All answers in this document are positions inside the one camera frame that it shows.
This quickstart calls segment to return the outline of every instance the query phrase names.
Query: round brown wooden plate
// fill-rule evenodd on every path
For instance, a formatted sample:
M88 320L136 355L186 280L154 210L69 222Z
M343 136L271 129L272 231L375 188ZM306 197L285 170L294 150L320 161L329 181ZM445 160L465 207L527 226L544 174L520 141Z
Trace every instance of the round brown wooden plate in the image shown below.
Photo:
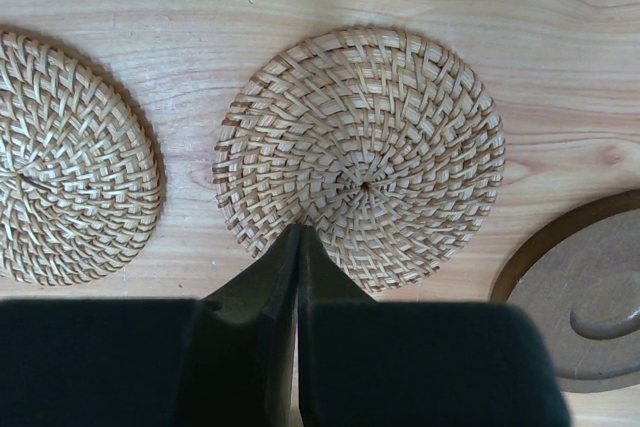
M532 317L564 390L640 383L640 190L543 227L507 262L491 300Z

